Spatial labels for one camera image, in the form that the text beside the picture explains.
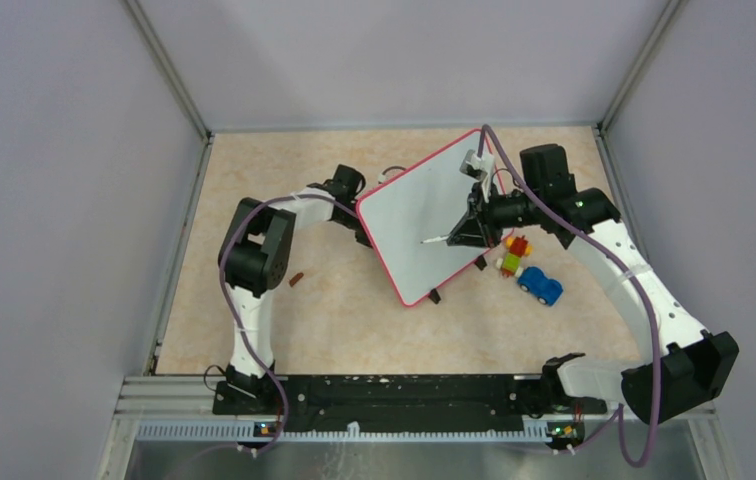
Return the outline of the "brown marker cap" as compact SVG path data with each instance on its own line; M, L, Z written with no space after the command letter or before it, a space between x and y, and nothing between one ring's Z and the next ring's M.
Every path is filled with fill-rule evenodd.
M291 287L294 287L303 277L304 277L303 272L296 273L293 277L290 278L289 285Z

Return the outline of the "white marker pen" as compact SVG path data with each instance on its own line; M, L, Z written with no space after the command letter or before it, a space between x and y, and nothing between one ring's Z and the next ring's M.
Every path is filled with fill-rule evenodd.
M439 235L427 239L421 240L421 244L432 244L432 243L445 243L449 239L449 235Z

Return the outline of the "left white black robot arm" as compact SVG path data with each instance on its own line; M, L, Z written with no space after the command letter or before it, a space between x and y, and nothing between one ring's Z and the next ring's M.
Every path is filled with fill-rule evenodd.
M217 263L234 325L225 384L249 412L262 413L274 401L273 301L287 274L295 233L334 222L368 247L370 241L355 213L357 197L365 187L362 173L340 164L330 179L300 191L266 201L246 197L238 203Z

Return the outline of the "pink-framed whiteboard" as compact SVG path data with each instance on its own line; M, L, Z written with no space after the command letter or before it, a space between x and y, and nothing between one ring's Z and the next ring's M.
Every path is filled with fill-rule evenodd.
M357 201L364 231L406 307L428 298L489 252L428 241L449 233L466 213L475 179L460 167L478 147L480 135L478 128L468 131Z

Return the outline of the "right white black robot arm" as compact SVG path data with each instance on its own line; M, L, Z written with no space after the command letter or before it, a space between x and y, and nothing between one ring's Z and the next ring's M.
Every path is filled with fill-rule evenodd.
M447 244L493 247L507 229L541 227L591 273L641 357L635 365L584 354L553 358L544 366L552 377L540 385L543 404L566 412L580 398L616 402L651 425L715 399L739 354L733 336L710 332L686 311L640 254L609 197L577 188L562 146L525 149L520 162L517 189L500 193L493 155L466 153L460 171L474 183Z

